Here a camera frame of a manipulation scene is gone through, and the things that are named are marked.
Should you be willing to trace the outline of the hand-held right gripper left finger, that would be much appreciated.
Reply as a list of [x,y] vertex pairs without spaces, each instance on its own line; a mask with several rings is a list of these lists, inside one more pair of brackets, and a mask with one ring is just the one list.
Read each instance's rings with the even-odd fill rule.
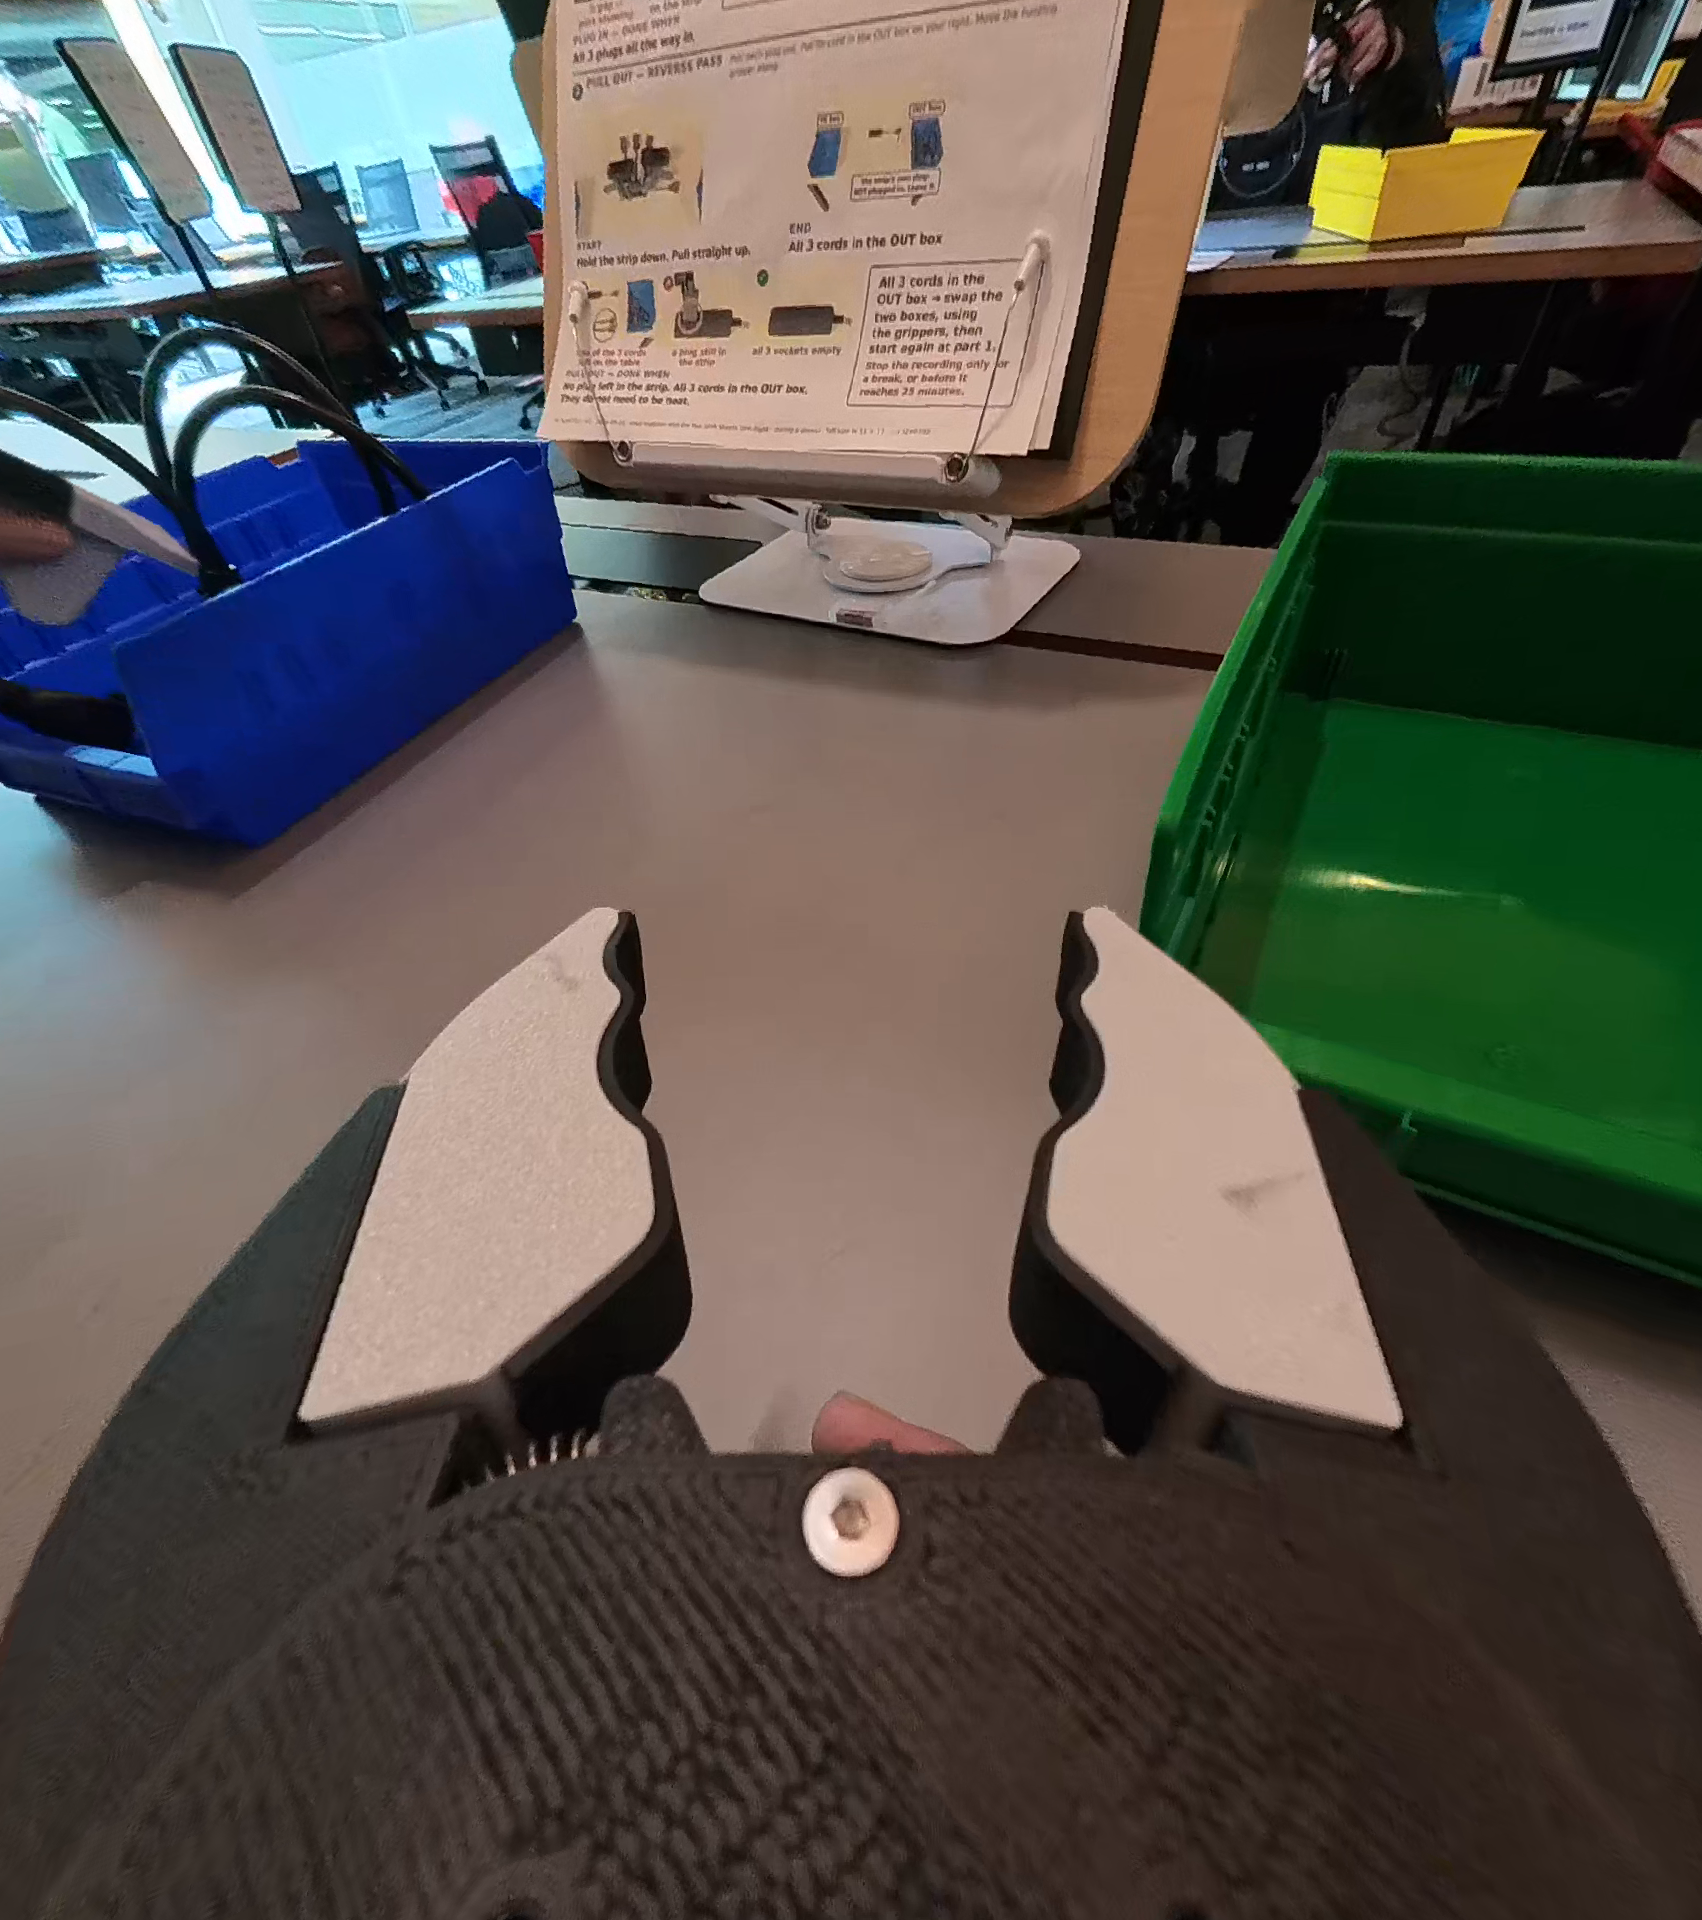
[[693,1324],[673,1170],[646,1116],[636,913],[595,905],[414,1062],[298,1423],[450,1410],[597,1431]]

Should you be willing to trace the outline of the blue plastic bin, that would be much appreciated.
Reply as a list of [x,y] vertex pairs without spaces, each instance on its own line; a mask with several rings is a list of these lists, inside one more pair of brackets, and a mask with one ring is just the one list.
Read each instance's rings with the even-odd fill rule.
[[578,620],[548,449],[398,443],[393,516],[339,443],[197,484],[242,587],[197,599],[128,556],[70,627],[0,593],[0,677],[122,693],[128,751],[0,715],[0,785],[119,819],[263,847]]

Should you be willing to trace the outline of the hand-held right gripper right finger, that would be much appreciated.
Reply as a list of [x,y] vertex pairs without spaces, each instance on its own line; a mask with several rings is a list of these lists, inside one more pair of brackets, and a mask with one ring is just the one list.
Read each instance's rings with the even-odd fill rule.
[[1104,1447],[1239,1420],[1408,1433],[1294,1074],[1214,988],[1107,905],[1061,941],[1052,1124],[1006,1318],[1083,1384]]

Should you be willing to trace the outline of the black framed sign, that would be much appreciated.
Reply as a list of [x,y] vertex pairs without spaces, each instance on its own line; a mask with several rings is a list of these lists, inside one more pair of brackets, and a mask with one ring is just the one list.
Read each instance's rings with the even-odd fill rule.
[[1691,2],[1504,2],[1486,80],[1593,72],[1593,80],[1644,96]]

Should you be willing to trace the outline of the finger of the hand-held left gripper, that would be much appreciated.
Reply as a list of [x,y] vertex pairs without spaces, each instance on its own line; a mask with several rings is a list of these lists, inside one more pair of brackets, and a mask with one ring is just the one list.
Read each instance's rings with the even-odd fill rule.
[[70,550],[46,566],[12,566],[12,610],[46,627],[80,624],[122,562],[154,562],[197,579],[197,556],[159,524],[96,493],[70,493]]

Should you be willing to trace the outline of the person's right hand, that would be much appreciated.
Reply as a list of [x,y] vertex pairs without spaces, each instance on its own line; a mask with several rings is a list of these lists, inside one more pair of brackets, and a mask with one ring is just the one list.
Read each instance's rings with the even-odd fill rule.
[[854,1393],[829,1395],[809,1425],[809,1447],[829,1456],[906,1451],[906,1456],[964,1456],[967,1446],[931,1425],[916,1425]]

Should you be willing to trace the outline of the wooden desk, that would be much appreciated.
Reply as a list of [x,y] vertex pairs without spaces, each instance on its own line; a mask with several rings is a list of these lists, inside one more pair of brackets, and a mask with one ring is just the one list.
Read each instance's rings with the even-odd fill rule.
[[1358,240],[1311,225],[1294,245],[1232,250],[1187,296],[1369,293],[1476,281],[1669,277],[1702,267],[1702,221],[1644,177],[1517,189],[1489,231]]

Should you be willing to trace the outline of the tilted document board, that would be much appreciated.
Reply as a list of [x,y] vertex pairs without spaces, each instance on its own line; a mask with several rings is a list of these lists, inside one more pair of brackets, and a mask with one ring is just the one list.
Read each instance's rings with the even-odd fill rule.
[[267,120],[263,94],[236,47],[174,42],[166,61],[242,207],[301,210],[301,189]]
[[212,219],[217,202],[206,173],[139,61],[114,36],[59,36],[57,53],[163,219]]

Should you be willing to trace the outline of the yellow cardboard box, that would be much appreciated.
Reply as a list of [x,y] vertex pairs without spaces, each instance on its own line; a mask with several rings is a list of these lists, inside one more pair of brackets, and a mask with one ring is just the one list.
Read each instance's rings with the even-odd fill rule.
[[1325,145],[1311,221],[1365,245],[1496,231],[1540,145],[1541,131],[1455,131],[1403,147]]

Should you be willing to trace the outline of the green plastic bin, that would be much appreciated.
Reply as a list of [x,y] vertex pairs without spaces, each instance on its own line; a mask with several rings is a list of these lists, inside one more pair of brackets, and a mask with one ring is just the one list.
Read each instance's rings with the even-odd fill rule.
[[1330,457],[1138,925],[1427,1194],[1702,1287],[1702,465]]

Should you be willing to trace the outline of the printed instruction sheet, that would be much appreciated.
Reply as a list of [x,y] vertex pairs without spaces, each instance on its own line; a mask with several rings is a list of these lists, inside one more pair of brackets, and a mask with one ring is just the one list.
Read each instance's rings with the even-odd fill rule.
[[1125,2],[555,2],[543,433],[1052,443]]

